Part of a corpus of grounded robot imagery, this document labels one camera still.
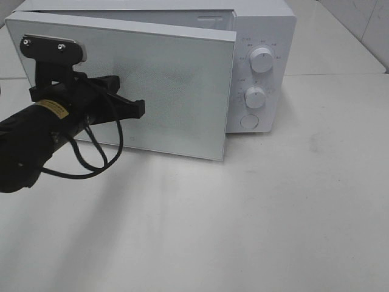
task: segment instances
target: screw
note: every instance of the screw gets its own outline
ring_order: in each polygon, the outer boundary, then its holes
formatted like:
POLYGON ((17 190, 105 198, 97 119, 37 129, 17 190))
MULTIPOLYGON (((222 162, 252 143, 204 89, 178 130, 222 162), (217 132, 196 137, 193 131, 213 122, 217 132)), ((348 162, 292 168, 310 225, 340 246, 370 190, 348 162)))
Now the screw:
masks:
POLYGON ((54 143, 59 143, 60 139, 59 139, 59 133, 58 132, 51 132, 51 137, 54 141, 54 143))
POLYGON ((31 40, 24 39, 23 44, 28 47, 29 45, 31 45, 31 40))
POLYGON ((63 51, 65 50, 66 46, 64 44, 59 44, 57 48, 58 50, 63 51))

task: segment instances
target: white wall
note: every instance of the white wall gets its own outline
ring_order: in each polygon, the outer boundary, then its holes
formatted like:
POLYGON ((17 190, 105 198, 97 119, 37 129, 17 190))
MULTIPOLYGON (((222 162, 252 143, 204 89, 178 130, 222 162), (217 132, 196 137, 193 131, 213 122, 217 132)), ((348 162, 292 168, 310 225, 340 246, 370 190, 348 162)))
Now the white wall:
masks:
POLYGON ((389 71, 389 0, 319 0, 389 71))
POLYGON ((0 0, 0 27, 4 25, 4 18, 17 8, 24 0, 0 0))
POLYGON ((389 0, 377 1, 362 42, 389 72, 389 0))
POLYGON ((377 0, 319 0, 361 40, 377 0))

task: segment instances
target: yellow label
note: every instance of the yellow label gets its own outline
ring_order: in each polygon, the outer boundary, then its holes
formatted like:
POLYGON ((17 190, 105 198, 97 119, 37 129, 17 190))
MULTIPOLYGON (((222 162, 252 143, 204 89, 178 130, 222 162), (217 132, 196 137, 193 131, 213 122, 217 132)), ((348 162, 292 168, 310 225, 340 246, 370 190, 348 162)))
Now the yellow label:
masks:
POLYGON ((60 119, 63 119, 64 117, 69 115, 69 112, 63 106, 49 99, 42 99, 39 102, 36 102, 35 104, 47 108, 60 119))

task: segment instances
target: timer knob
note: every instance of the timer knob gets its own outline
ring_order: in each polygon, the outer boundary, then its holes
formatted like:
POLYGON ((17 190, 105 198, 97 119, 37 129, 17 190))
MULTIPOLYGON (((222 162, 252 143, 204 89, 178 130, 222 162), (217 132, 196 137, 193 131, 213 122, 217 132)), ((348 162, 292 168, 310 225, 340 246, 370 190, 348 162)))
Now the timer knob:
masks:
POLYGON ((273 67, 274 54, 269 47, 255 48, 250 54, 251 68, 257 73, 264 73, 273 67))
POLYGON ((260 87, 250 87, 244 94, 244 100, 249 108, 260 108, 265 104, 266 94, 260 87))

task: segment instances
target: robotic arm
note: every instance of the robotic arm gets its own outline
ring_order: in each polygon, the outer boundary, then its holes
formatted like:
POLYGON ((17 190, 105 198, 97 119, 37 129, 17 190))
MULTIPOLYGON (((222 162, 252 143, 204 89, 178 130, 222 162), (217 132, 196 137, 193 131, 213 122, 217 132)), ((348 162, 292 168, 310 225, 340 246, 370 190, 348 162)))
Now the robotic arm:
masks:
POLYGON ((0 122, 0 192, 32 187, 41 172, 85 179, 113 165, 123 148, 120 120, 140 119, 145 113, 144 100, 132 102, 118 96, 118 76, 88 78, 74 72, 73 65, 85 61, 86 53, 73 40, 24 35, 20 50, 36 61, 35 86, 30 88, 34 104, 0 122), (108 162, 89 126, 112 121, 117 124, 120 142, 117 154, 108 162), (83 130, 102 155, 103 167, 93 167, 82 158, 74 136, 83 130), (67 142, 91 173, 68 175, 44 168, 53 153, 67 142))

